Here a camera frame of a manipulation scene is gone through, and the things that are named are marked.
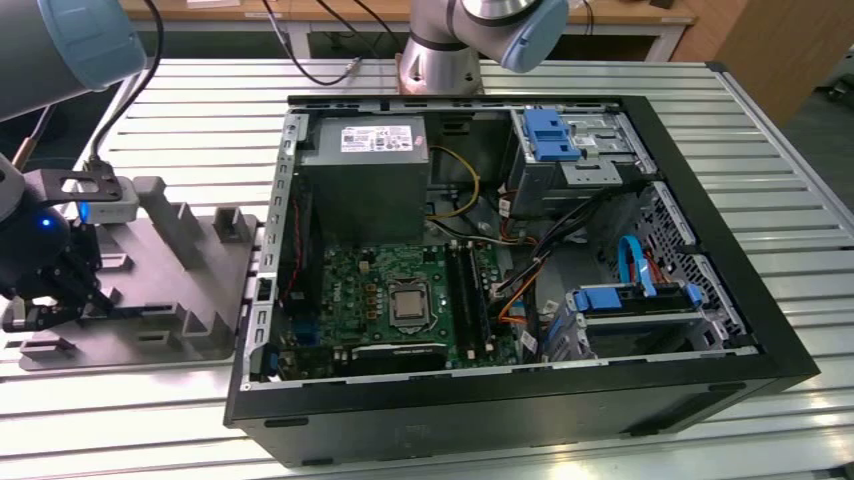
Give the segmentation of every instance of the ram slot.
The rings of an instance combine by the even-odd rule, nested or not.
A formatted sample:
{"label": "ram slot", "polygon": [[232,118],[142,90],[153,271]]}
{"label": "ram slot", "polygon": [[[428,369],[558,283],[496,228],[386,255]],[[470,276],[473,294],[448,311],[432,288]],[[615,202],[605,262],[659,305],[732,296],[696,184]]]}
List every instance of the ram slot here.
{"label": "ram slot", "polygon": [[456,350],[461,358],[472,360],[492,350],[489,324],[474,256],[468,246],[450,245],[444,249],[448,295],[453,314]]}

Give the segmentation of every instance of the sticker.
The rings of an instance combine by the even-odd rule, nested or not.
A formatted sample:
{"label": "sticker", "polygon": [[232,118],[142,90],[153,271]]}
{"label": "sticker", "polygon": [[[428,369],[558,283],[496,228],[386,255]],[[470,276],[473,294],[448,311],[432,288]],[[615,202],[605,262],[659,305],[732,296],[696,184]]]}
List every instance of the sticker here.
{"label": "sticker", "polygon": [[[276,18],[281,18],[281,14],[280,13],[273,13],[272,15]],[[265,13],[257,13],[257,12],[245,12],[242,14],[242,16],[245,18],[268,18],[269,17],[269,15],[266,15]]]}
{"label": "sticker", "polygon": [[536,339],[526,330],[521,332],[521,345],[524,345],[524,348],[526,348],[530,353],[536,353]]}
{"label": "sticker", "polygon": [[542,315],[552,315],[557,311],[560,305],[553,300],[548,300],[542,306]]}
{"label": "sticker", "polygon": [[341,152],[410,152],[412,128],[408,125],[386,127],[345,127],[341,130]]}
{"label": "sticker", "polygon": [[509,207],[512,206],[512,203],[509,203],[509,200],[501,198],[497,201],[497,214],[504,217],[504,218],[509,218]]}
{"label": "sticker", "polygon": [[577,136],[573,137],[572,140],[574,140],[574,145],[580,145],[582,147],[595,147],[596,146],[596,141],[588,137],[588,136]]}

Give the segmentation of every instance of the yellow wire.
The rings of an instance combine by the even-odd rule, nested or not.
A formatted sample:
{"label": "yellow wire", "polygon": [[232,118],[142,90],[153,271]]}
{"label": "yellow wire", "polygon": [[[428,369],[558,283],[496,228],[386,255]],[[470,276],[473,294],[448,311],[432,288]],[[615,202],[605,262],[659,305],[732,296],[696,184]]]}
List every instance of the yellow wire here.
{"label": "yellow wire", "polygon": [[426,215],[426,219],[429,220],[438,220],[441,218],[450,218],[454,217],[456,215],[461,214],[465,212],[465,210],[468,210],[468,208],[470,208],[473,206],[474,203],[477,203],[477,197],[480,196],[480,177],[477,177],[477,172],[474,172],[474,169],[470,167],[470,164],[465,161],[465,159],[462,157],[458,156],[458,154],[456,152],[453,152],[452,150],[440,147],[438,145],[432,145],[430,150],[441,150],[444,153],[446,153],[448,155],[450,155],[456,161],[458,163],[462,164],[462,166],[465,167],[465,170],[468,170],[468,173],[470,173],[470,178],[474,182],[474,191],[470,194],[470,200],[468,200],[468,203],[465,205],[462,205],[460,208],[457,208],[456,210],[453,210],[452,212],[446,212],[446,213],[436,213],[434,215]]}

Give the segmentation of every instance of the blue drive bracket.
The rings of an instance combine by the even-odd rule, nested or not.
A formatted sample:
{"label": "blue drive bracket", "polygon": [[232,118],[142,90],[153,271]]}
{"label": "blue drive bracket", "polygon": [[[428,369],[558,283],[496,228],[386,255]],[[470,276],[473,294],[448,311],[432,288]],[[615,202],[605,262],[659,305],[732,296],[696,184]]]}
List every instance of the blue drive bracket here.
{"label": "blue drive bracket", "polygon": [[616,288],[613,287],[582,288],[574,292],[572,299],[578,312],[612,310],[623,307],[619,293],[616,293]]}
{"label": "blue drive bracket", "polygon": [[553,109],[524,110],[524,131],[537,162],[574,162],[581,151],[572,143],[569,127]]}

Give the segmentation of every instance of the aluminum table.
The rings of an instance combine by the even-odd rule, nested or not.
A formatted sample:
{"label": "aluminum table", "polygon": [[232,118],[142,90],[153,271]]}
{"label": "aluminum table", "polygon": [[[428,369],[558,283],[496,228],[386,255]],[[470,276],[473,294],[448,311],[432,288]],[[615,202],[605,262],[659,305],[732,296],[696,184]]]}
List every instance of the aluminum table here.
{"label": "aluminum table", "polygon": [[[345,63],[308,68],[332,78]],[[492,94],[648,97],[821,374],[676,435],[288,470],[221,426],[230,360],[29,374],[25,336],[0,333],[0,479],[793,479],[854,461],[854,219],[729,75],[603,62],[514,75],[484,63],[482,79]],[[286,98],[309,93],[286,61],[166,60],[102,156],[118,175],[161,176],[196,215],[238,205],[262,219]],[[324,93],[394,93],[392,63],[365,62]]]}

